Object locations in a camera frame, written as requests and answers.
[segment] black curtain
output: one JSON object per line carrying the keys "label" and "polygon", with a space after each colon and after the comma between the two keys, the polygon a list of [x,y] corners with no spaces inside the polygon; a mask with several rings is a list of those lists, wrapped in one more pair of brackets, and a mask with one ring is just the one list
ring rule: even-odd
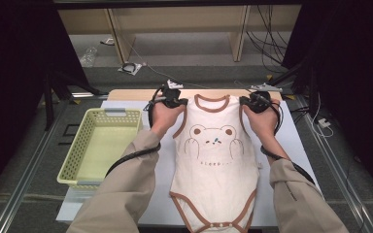
{"label": "black curtain", "polygon": [[[53,70],[87,83],[51,0],[35,1],[33,5],[0,0],[0,174],[34,117],[44,77]],[[68,84],[57,83],[64,87]]]}

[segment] onesie neckline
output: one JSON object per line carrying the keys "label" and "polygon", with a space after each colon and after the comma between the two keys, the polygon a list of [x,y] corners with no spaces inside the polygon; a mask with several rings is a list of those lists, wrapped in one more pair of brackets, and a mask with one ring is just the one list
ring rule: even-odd
{"label": "onesie neckline", "polygon": [[[199,100],[204,100],[204,101],[208,101],[208,102],[219,102],[219,101],[224,101],[223,105],[220,106],[219,108],[216,108],[216,109],[210,109],[210,108],[207,108],[207,107],[204,107],[202,106],[200,103],[199,103]],[[226,108],[226,106],[228,106],[229,104],[229,95],[224,95],[223,97],[221,98],[216,98],[216,99],[211,99],[211,98],[207,98],[205,96],[202,96],[200,94],[196,94],[194,96],[194,101],[195,101],[195,104],[196,104],[196,107],[198,107],[199,109],[205,111],[205,112],[208,112],[208,113],[218,113],[218,112],[221,112],[222,110],[224,110]]]}

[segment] metal rail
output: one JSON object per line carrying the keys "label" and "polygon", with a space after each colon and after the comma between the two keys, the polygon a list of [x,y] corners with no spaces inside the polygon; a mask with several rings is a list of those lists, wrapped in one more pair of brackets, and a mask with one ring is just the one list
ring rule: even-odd
{"label": "metal rail", "polygon": [[11,226],[12,221],[17,213],[17,209],[19,208],[23,196],[25,195],[28,187],[30,186],[35,173],[39,167],[39,164],[42,161],[42,158],[45,155],[45,152],[48,148],[49,141],[51,139],[51,135],[54,132],[59,119],[62,117],[63,113],[65,112],[69,101],[61,101],[59,104],[59,113],[57,114],[51,128],[44,133],[38,147],[36,148],[34,154],[32,155],[31,160],[29,161],[28,165],[26,166],[25,171],[23,172],[22,177],[15,188],[14,193],[11,195],[9,201],[7,202],[5,209],[2,211],[0,215],[0,233],[7,232],[9,227]]}
{"label": "metal rail", "polygon": [[[308,103],[302,96],[297,97],[297,104],[298,107],[308,106]],[[322,155],[325,158],[335,181],[337,181],[342,194],[344,195],[348,205],[350,206],[351,211],[356,218],[358,226],[362,227],[361,231],[373,233],[373,218],[368,213],[368,210],[363,204],[363,201],[360,199],[358,193],[356,192],[354,185],[350,182],[350,180],[348,180],[346,172],[338,161],[337,155],[332,150],[331,145],[328,143],[325,137],[320,137],[314,132],[311,126],[312,119],[309,115],[305,117],[305,121],[307,122],[308,127],[313,133],[314,138],[321,149]]]}

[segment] hand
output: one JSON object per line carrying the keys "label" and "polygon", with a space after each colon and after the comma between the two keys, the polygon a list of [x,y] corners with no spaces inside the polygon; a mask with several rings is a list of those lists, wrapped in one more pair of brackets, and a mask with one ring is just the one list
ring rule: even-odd
{"label": "hand", "polygon": [[[280,104],[280,101],[276,99],[271,99],[272,103]],[[273,104],[272,106],[278,110],[278,106]],[[251,109],[244,105],[244,113],[247,115],[248,120],[250,121],[250,126],[253,132],[260,138],[274,137],[275,126],[277,125],[278,118],[275,112],[268,108],[260,114],[256,114]]]}
{"label": "hand", "polygon": [[162,103],[156,103],[153,107],[153,127],[151,131],[155,133],[159,139],[162,139],[166,131],[175,124],[178,115],[185,109],[185,105],[170,109]]}

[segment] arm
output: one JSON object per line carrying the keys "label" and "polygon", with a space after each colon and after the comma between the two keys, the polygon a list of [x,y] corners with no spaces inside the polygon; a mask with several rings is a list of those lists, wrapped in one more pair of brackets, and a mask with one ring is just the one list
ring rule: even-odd
{"label": "arm", "polygon": [[[156,147],[184,109],[156,104],[153,128],[140,131],[123,154]],[[84,202],[67,232],[138,232],[137,222],[153,195],[157,160],[153,152],[116,167]]]}
{"label": "arm", "polygon": [[275,138],[275,113],[268,109],[255,114],[247,106],[243,106],[243,110],[265,149],[283,158],[275,161],[268,157],[280,232],[348,232],[338,215],[323,200],[320,191],[294,169],[289,156]]}

